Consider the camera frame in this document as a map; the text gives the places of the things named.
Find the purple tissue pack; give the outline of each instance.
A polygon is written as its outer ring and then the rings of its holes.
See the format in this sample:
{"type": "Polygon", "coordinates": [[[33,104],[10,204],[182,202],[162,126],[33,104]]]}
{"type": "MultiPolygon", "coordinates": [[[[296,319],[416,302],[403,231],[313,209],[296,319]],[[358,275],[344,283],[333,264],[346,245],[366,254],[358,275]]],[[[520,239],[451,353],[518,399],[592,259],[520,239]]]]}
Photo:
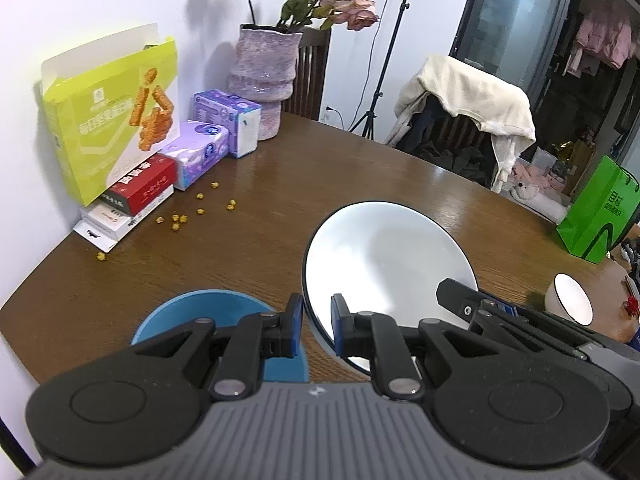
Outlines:
{"type": "Polygon", "coordinates": [[[180,123],[180,137],[159,153],[176,163],[174,187],[184,191],[229,152],[229,131],[219,124],[180,123]]]}
{"type": "Polygon", "coordinates": [[[258,147],[260,105],[222,90],[207,90],[193,97],[197,121],[220,124],[229,130],[229,153],[235,158],[258,147]]]}

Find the brown tabletop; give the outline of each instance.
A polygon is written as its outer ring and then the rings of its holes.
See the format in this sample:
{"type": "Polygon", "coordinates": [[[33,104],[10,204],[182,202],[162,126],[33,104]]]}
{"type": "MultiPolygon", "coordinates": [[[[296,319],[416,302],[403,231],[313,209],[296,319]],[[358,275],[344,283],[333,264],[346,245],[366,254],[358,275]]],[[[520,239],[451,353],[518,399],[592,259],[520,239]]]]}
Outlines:
{"type": "MultiPolygon", "coordinates": [[[[240,160],[226,158],[187,192],[176,192],[99,262],[71,233],[0,310],[0,332],[37,381],[127,345],[166,300],[229,288],[283,308],[301,290],[308,238],[332,211],[390,200],[438,222],[460,244],[484,290],[542,307],[558,272],[576,278],[594,306],[592,328],[621,340],[635,325],[621,310],[624,270],[568,254],[554,225],[423,160],[324,124],[283,116],[280,133],[240,160]],[[211,189],[212,180],[220,183],[211,189]],[[203,200],[196,200],[198,192],[203,200]],[[226,210],[228,200],[238,206],[226,210]],[[196,208],[206,213],[197,216],[196,208]],[[189,215],[179,232],[158,215],[189,215]]],[[[311,378],[353,377],[306,328],[311,378]]]]}

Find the wooden chair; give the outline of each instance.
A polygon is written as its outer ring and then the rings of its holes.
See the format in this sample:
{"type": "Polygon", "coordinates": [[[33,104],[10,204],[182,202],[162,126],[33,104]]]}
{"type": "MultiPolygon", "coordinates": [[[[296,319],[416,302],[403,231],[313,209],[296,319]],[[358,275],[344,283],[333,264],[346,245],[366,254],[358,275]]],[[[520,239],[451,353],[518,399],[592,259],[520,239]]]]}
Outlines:
{"type": "Polygon", "coordinates": [[[305,27],[302,31],[293,94],[282,103],[282,110],[317,121],[324,89],[324,72],[329,56],[331,29],[305,27]]]}

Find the black tripod pole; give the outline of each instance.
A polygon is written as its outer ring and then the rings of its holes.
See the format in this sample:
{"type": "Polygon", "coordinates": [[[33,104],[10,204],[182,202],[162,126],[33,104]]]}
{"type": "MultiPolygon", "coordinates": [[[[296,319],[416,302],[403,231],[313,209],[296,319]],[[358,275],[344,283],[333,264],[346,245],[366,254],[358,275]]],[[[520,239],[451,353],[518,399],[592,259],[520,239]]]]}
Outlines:
{"type": "Polygon", "coordinates": [[[356,122],[351,128],[349,128],[350,132],[354,132],[355,129],[360,126],[360,123],[362,121],[366,121],[362,130],[362,136],[367,139],[374,139],[373,119],[376,118],[376,104],[378,103],[378,99],[382,97],[382,92],[380,91],[380,89],[382,88],[382,83],[385,79],[386,68],[389,65],[391,53],[393,52],[394,45],[396,44],[396,36],[398,36],[398,30],[400,29],[402,15],[408,8],[409,4],[406,2],[406,0],[402,0],[402,3],[400,4],[400,11],[398,12],[398,18],[396,19],[396,26],[394,27],[394,33],[391,35],[391,42],[389,43],[389,48],[386,51],[385,62],[382,65],[382,71],[380,72],[380,78],[378,79],[378,85],[376,86],[376,91],[373,92],[373,101],[371,101],[371,106],[369,107],[369,110],[367,110],[364,115],[358,119],[358,122],[356,122]]]}

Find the white box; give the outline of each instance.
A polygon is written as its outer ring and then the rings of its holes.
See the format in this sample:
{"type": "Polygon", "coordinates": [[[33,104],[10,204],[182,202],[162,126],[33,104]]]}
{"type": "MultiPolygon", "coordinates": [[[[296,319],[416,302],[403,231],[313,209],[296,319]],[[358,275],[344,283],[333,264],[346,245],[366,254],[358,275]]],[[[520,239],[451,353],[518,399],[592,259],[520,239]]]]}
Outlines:
{"type": "Polygon", "coordinates": [[[169,186],[133,217],[125,215],[104,202],[96,201],[81,209],[82,219],[75,225],[74,231],[101,251],[108,253],[173,193],[174,186],[169,186]]]}

